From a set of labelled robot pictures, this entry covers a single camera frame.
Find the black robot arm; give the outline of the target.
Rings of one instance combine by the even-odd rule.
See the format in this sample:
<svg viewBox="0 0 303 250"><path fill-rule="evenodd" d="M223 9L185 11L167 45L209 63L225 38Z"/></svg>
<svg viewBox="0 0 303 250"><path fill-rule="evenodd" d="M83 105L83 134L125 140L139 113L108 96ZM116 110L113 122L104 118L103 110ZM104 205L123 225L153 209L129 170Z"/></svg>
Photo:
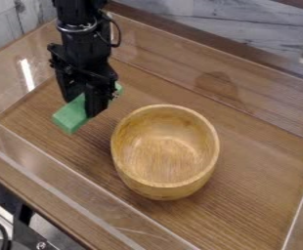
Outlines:
<svg viewBox="0 0 303 250"><path fill-rule="evenodd" d="M104 12L107 0L52 0L56 9L56 29L61 43L49 43L49 65L55 70L63 99L69 103L85 96L87 117L97 116L107 108L116 92L119 75L109 64L111 25L117 25Z"/></svg>

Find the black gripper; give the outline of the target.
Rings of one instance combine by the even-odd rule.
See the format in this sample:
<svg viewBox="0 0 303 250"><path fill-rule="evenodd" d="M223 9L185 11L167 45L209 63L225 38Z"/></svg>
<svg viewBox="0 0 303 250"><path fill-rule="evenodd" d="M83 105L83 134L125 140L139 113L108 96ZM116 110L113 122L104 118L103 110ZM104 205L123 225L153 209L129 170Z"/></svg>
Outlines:
<svg viewBox="0 0 303 250"><path fill-rule="evenodd" d="M117 73L108 63L112 48L109 22L67 24L59 21L56 28L61 43L51 43L47 50L61 96L69 103L85 89L87 117L93 118L108 108L116 92Z"/></svg>

